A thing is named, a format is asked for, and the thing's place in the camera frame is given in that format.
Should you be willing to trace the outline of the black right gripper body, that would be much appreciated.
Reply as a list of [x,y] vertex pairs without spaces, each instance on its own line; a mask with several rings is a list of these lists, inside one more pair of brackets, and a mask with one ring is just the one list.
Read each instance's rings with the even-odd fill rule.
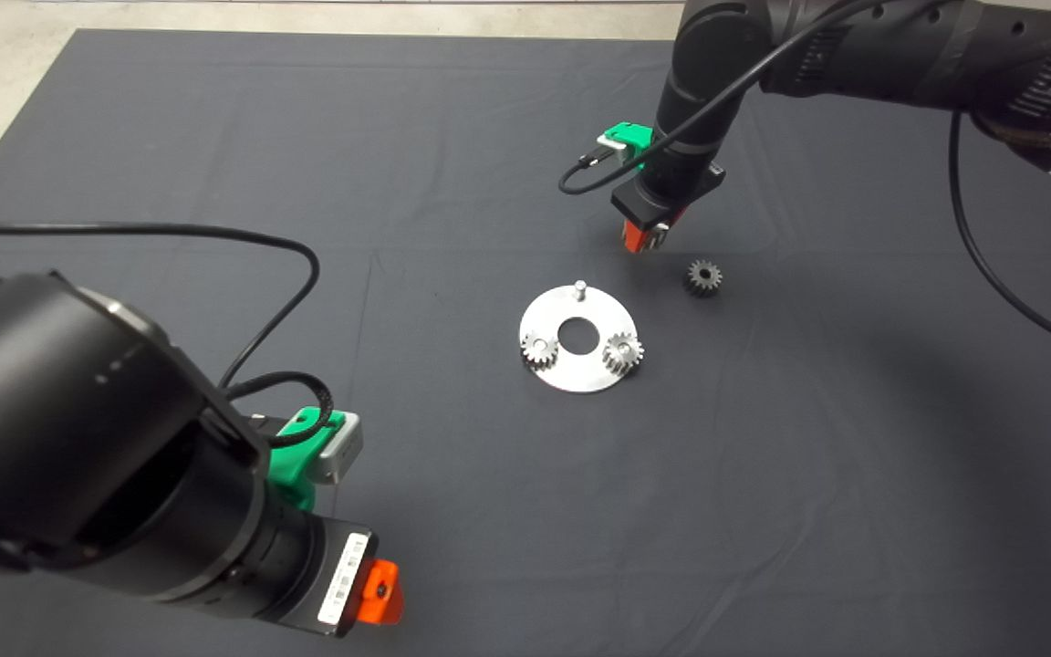
[[618,184],[610,193],[610,204],[637,229],[651,229],[656,224],[675,224],[677,217],[697,200],[724,183],[727,171],[716,163],[701,168],[692,168],[687,178],[664,176],[683,173],[672,168],[656,171],[643,168],[638,173]]

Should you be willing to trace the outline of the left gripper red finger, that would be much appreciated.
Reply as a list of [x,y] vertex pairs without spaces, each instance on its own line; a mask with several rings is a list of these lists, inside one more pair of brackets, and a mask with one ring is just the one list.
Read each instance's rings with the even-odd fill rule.
[[359,623],[396,625],[401,622],[404,595],[400,567],[376,558],[371,562],[359,599]]

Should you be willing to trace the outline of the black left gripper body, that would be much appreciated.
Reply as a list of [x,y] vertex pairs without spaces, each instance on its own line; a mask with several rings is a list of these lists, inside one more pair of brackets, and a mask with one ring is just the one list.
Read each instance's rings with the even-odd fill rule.
[[307,560],[297,584],[281,603],[281,625],[341,637],[356,624],[377,536],[362,523],[310,516]]

